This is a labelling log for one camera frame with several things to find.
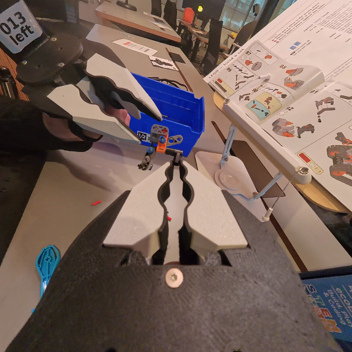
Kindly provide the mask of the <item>blue robot kit box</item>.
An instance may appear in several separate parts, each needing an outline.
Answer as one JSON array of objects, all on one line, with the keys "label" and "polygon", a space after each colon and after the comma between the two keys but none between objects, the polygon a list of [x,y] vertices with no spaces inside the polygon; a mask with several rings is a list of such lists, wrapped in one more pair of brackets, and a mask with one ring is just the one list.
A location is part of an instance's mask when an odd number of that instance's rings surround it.
[{"label": "blue robot kit box", "polygon": [[352,351],[352,266],[299,273],[313,310],[343,351]]}]

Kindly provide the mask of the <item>paper sheet with black picture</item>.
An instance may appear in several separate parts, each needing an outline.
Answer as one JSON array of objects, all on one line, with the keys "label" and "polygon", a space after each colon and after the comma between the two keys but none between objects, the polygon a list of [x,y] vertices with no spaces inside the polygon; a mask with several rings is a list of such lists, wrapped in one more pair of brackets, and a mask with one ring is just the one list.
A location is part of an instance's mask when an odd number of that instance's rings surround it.
[{"label": "paper sheet with black picture", "polygon": [[172,70],[172,71],[179,71],[179,68],[177,65],[170,59],[163,59],[163,58],[158,58],[155,56],[148,56],[150,59],[150,62],[153,67],[155,68],[162,68],[162,69],[167,69],[167,70]]}]

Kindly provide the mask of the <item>white book stand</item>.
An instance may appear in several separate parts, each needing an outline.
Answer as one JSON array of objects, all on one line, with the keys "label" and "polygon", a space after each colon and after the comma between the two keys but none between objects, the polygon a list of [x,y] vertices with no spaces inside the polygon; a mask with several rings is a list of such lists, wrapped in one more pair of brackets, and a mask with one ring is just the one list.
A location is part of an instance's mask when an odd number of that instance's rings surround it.
[{"label": "white book stand", "polygon": [[[197,152],[196,162],[198,170],[211,181],[215,182],[222,190],[237,197],[253,215],[261,221],[270,220],[274,205],[264,213],[264,206],[259,205],[262,196],[285,177],[289,183],[301,191],[311,202],[321,208],[333,212],[350,212],[340,201],[332,196],[318,182],[312,181],[311,172],[298,157],[281,146],[269,134],[261,129],[253,120],[235,105],[233,100],[224,99],[215,92],[213,100],[217,108],[231,122],[223,153]],[[258,192],[247,171],[244,162],[236,156],[231,156],[230,151],[237,131],[240,131],[262,154],[277,168],[278,173],[267,185]]]}]

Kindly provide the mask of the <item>black wall monitor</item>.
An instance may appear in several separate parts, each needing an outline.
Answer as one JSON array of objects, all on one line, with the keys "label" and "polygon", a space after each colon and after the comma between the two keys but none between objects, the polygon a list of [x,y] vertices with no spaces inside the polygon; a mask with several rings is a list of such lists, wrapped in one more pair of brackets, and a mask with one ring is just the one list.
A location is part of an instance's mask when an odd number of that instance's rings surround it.
[{"label": "black wall monitor", "polygon": [[225,0],[183,0],[182,8],[189,7],[203,17],[220,20],[225,2]]}]

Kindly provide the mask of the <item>instruction booklet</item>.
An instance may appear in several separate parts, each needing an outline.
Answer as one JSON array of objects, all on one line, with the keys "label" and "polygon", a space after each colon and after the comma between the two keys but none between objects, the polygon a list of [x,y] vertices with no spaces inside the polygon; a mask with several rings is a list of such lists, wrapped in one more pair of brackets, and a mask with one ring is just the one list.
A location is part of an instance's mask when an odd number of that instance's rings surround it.
[{"label": "instruction booklet", "polygon": [[296,1],[204,80],[287,178],[351,210],[351,1]]}]

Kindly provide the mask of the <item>person's left hand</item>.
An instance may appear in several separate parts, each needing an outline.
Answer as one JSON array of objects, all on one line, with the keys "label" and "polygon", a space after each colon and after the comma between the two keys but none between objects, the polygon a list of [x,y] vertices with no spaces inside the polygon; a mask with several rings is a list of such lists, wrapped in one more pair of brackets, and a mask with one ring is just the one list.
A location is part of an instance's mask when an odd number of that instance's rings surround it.
[{"label": "person's left hand", "polygon": [[61,118],[53,118],[42,112],[43,123],[46,129],[55,137],[61,139],[64,142],[83,142],[85,139],[81,139],[76,136],[69,129],[68,121]]}]

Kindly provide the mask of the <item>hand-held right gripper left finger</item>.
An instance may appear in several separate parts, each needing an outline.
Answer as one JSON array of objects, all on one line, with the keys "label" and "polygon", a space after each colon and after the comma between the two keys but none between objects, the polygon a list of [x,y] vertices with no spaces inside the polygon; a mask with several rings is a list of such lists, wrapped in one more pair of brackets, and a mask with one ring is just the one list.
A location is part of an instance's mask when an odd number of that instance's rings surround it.
[{"label": "hand-held right gripper left finger", "polygon": [[165,201],[173,174],[173,162],[167,162],[132,188],[103,241],[105,247],[141,252],[152,264],[164,264],[169,235]]}]

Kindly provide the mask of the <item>wooden post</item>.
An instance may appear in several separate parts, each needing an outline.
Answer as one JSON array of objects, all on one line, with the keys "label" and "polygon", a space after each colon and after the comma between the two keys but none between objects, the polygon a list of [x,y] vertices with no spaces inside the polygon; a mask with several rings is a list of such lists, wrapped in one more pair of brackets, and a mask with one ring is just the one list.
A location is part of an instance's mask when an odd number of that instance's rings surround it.
[{"label": "wooden post", "polygon": [[29,101],[23,92],[24,85],[17,80],[16,63],[0,49],[0,91],[11,99]]}]

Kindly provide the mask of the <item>dark grey angled toy beam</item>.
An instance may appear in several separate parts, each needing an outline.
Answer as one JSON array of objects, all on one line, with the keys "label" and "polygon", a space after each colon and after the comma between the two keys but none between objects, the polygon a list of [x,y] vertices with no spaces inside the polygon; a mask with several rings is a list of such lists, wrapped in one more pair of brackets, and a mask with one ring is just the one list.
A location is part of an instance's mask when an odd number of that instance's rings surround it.
[{"label": "dark grey angled toy beam", "polygon": [[[167,147],[169,148],[174,148],[175,145],[180,144],[183,141],[183,137],[181,135],[175,135],[175,136],[169,136],[168,142],[167,142]],[[153,159],[156,156],[156,151],[151,145],[147,148],[147,151],[141,161],[140,164],[138,164],[138,169],[146,171],[146,170],[151,170],[153,165]]]}]

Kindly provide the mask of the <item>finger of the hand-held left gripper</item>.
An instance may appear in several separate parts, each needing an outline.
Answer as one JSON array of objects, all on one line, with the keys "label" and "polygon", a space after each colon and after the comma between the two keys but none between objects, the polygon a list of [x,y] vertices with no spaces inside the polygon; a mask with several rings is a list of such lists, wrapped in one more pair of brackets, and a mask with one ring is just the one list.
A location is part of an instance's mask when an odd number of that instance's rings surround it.
[{"label": "finger of the hand-held left gripper", "polygon": [[124,122],[107,114],[99,105],[92,103],[75,85],[56,87],[47,95],[57,106],[67,112],[73,122],[83,129],[91,130],[117,140],[141,144],[140,138]]},{"label": "finger of the hand-held left gripper", "polygon": [[76,59],[76,69],[88,76],[95,95],[103,102],[104,116],[130,122],[130,115],[140,118],[143,112],[157,122],[162,121],[155,103],[125,67],[99,54],[89,59],[81,54]]}]

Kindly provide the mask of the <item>black pole stand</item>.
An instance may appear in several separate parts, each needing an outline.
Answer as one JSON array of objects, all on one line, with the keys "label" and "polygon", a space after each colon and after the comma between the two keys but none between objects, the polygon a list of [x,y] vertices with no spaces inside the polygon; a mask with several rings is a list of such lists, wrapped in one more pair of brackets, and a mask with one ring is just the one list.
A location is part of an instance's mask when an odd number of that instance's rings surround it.
[{"label": "black pole stand", "polygon": [[124,1],[117,0],[116,1],[116,5],[118,5],[118,6],[122,7],[122,8],[125,8],[127,10],[130,10],[130,11],[134,11],[134,12],[137,11],[137,8],[134,5],[129,4],[128,0],[124,0]]}]

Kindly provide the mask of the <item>wooden top table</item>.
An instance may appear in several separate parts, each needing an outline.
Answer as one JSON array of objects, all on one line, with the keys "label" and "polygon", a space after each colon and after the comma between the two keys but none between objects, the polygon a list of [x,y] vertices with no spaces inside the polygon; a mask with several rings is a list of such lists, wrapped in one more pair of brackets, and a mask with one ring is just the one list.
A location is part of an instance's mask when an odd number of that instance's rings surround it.
[{"label": "wooden top table", "polygon": [[167,41],[180,43],[181,37],[168,25],[163,30],[149,20],[150,16],[141,11],[132,11],[116,4],[117,1],[104,1],[95,10],[95,14],[103,20],[104,25],[115,24],[140,37],[149,38],[155,41]]}]

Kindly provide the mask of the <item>paper sheet with red label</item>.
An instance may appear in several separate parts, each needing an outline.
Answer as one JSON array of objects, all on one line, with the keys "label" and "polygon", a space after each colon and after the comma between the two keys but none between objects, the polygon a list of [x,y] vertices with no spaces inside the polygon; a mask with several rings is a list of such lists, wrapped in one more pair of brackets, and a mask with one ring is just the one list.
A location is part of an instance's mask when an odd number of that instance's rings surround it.
[{"label": "paper sheet with red label", "polygon": [[135,52],[139,52],[141,54],[148,55],[148,56],[155,56],[155,54],[157,53],[157,50],[155,50],[153,48],[135,43],[133,41],[130,41],[130,40],[124,39],[124,38],[115,40],[112,43],[117,44],[122,47],[125,47],[130,50],[133,50]]}]

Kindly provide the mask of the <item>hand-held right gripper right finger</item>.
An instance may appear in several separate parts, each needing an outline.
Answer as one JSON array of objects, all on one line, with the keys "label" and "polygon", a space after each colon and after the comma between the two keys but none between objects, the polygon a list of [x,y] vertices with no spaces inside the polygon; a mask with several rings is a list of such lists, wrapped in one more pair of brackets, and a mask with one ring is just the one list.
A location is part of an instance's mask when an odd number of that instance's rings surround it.
[{"label": "hand-held right gripper right finger", "polygon": [[179,230],[181,264],[198,264],[219,250],[248,246],[222,190],[185,161],[179,163],[182,196],[187,201]]}]

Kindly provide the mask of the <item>blue storage bin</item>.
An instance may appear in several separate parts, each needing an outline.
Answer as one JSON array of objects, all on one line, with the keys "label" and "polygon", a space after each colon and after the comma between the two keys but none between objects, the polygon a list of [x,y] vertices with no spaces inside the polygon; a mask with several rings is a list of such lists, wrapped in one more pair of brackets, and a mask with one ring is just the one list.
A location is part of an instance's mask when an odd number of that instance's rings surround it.
[{"label": "blue storage bin", "polygon": [[161,125],[169,129],[169,135],[183,137],[175,147],[188,157],[205,131],[204,97],[198,99],[192,92],[135,73],[132,75],[163,115]]}]

